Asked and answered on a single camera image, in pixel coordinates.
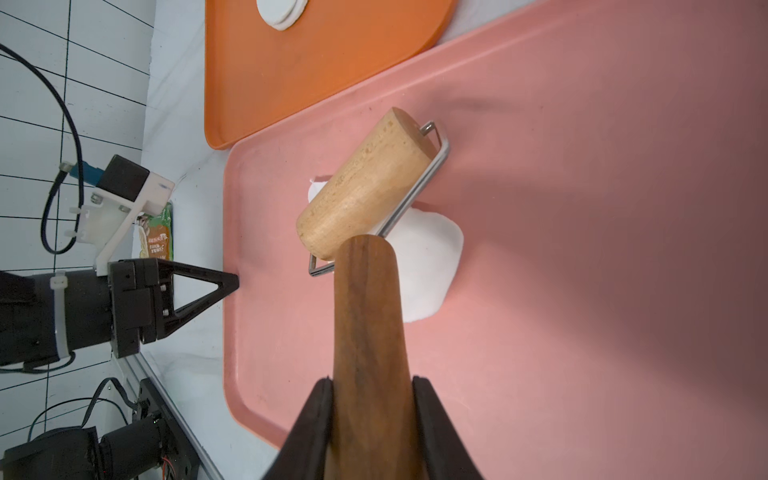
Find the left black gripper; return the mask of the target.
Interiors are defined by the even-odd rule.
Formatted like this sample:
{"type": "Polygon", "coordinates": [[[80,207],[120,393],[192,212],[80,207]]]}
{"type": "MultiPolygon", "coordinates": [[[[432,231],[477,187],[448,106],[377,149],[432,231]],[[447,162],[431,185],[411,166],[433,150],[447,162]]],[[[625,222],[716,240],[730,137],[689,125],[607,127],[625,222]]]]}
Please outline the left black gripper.
{"type": "Polygon", "coordinates": [[[158,259],[34,276],[1,273],[1,365],[38,368],[108,343],[121,358],[238,290],[234,273],[158,259]]]}

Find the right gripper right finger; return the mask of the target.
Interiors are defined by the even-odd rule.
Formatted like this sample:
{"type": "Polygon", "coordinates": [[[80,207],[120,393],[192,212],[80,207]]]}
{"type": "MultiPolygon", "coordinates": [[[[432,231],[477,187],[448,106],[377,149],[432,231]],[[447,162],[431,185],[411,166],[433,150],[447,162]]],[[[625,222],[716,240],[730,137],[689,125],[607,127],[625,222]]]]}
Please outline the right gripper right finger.
{"type": "Polygon", "coordinates": [[[425,377],[414,376],[412,387],[427,477],[432,480],[482,479],[432,383],[425,377]]]}

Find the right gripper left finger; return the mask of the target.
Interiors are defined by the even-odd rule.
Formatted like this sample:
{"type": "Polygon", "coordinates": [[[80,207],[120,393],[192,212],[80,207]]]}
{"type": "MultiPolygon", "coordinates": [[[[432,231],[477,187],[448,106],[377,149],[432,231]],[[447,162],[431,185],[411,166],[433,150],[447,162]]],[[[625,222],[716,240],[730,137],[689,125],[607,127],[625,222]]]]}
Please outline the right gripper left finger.
{"type": "Polygon", "coordinates": [[[263,476],[268,479],[323,479],[333,425],[333,382],[318,380],[282,448],[263,476]]]}

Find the wooden dough roller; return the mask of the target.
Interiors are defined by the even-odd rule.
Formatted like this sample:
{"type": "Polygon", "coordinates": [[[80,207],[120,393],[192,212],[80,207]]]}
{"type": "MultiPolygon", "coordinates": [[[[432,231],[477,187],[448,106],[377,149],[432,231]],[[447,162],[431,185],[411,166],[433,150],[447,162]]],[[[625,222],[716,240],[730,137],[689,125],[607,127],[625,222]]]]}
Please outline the wooden dough roller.
{"type": "Polygon", "coordinates": [[[334,278],[333,425],[323,479],[424,475],[398,266],[386,235],[446,157],[429,132],[392,108],[329,179],[414,184],[377,233],[343,241],[323,261],[334,278]]]}

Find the pink silicone mat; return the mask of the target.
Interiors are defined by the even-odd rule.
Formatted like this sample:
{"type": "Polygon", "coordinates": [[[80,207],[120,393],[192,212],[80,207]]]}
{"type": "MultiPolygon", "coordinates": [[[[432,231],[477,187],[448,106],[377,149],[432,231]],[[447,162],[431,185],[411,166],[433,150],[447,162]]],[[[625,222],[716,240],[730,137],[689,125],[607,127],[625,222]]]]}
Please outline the pink silicone mat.
{"type": "Polygon", "coordinates": [[[393,106],[451,145],[418,201],[464,248],[405,338],[484,477],[766,477],[765,2],[540,2],[238,142],[224,391],[272,444],[332,370],[296,219],[393,106]]]}

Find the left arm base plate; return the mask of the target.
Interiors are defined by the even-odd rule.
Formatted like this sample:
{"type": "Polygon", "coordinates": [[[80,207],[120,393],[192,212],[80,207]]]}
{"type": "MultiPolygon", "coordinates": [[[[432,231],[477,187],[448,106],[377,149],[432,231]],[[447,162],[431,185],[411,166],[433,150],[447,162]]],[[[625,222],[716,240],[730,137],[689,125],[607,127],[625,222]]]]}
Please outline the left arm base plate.
{"type": "Polygon", "coordinates": [[[162,479],[197,479],[201,459],[181,422],[164,399],[159,388],[149,379],[139,383],[138,408],[134,419],[152,421],[156,434],[150,445],[156,451],[154,457],[161,468],[162,479]]]}

